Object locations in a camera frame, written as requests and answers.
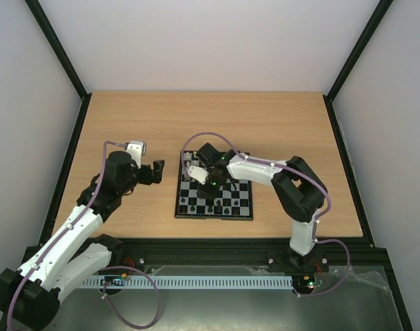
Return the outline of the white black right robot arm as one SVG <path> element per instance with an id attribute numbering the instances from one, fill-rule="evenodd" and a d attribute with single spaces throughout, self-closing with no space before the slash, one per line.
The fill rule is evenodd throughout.
<path id="1" fill-rule="evenodd" d="M 305 270 L 314 261 L 312 249 L 317 241 L 319 218 L 328 212 L 322 210 L 330 202 L 326 186 L 301 157 L 288 161 L 271 161 L 229 150 L 222 153 L 207 143 L 197 152 L 203 167 L 188 165 L 186 174 L 198 182 L 198 195 L 215 199 L 217 191 L 227 180 L 246 180 L 269 186 L 292 219 L 290 263 Z"/>

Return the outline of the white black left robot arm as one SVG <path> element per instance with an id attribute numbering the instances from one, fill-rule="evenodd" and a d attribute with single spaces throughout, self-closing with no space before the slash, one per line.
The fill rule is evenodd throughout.
<path id="1" fill-rule="evenodd" d="M 7 330 L 18 321 L 42 330 L 56 317 L 61 304 L 86 279 L 102 270 L 119 269 L 120 240 L 106 234 L 79 248 L 139 184 L 159 184 L 165 162 L 143 165 L 143 148 L 131 143 L 124 151 L 104 152 L 101 169 L 82 191 L 63 225 L 17 270 L 0 274 L 0 310 Z"/>

